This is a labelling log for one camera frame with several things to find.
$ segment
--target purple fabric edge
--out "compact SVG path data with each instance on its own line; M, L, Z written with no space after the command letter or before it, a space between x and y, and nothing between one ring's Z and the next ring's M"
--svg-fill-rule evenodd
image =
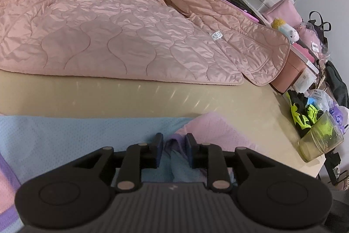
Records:
M0 153L0 170L9 181L10 185L13 187L15 191L19 189L21 183L19 182L15 173L13 173L10 166L7 164L5 159L2 157ZM0 214L0 231L5 230L8 226L13 224L19 218L15 205L13 204L10 208L5 210Z

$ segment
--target clothing label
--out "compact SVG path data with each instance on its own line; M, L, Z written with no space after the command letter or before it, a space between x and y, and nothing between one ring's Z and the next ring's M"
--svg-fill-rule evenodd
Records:
M317 43L311 42L311 46L312 46L311 49L312 49L314 52L316 52L316 53L320 52Z
M213 33L211 35L212 39L215 41L215 40L218 40L220 39L221 37L223 37L223 34L220 32L220 31L217 31L216 33Z

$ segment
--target blue fabric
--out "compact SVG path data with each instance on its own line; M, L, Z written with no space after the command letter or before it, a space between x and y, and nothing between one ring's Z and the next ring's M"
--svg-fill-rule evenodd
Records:
M23 184L104 146L115 151L129 145L151 142L158 132L165 140L191 118L58 119L0 117L0 153ZM198 169L191 169L178 153L163 152L158 169L144 169L143 181L197 181ZM1 233L14 233L20 220Z

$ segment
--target screw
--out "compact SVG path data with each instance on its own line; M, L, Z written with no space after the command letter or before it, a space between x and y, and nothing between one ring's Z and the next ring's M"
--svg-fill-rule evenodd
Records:
M122 181L118 183L118 188L123 191L131 190L134 188L134 183L131 181Z
M217 180L212 183L216 189L225 190L230 187L230 183L224 180Z

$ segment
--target black bag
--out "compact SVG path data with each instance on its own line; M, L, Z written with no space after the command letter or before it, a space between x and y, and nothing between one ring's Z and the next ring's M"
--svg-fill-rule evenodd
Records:
M315 24L316 23L316 19L314 19L314 20L311 19L311 15L314 12L316 12L320 16L320 19L321 19L321 24L320 25L316 25ZM319 12L317 12L317 11L312 11L309 14L309 21L308 22L311 23L314 26L314 29L315 29L316 33L318 34L318 37L319 37L320 41L323 43L323 45L326 48L326 50L322 49L322 53L326 54L327 51L328 51L328 41L327 41L327 38L325 37L325 35L323 33L332 30L331 23L330 22L324 22L323 19L322 19L321 14ZM325 24L328 24L328 29L327 30L324 30L324 28L323 28L325 26Z
M341 76L331 61L326 63L325 81L331 88L334 98L340 106L349 108L349 96L346 84L342 81Z

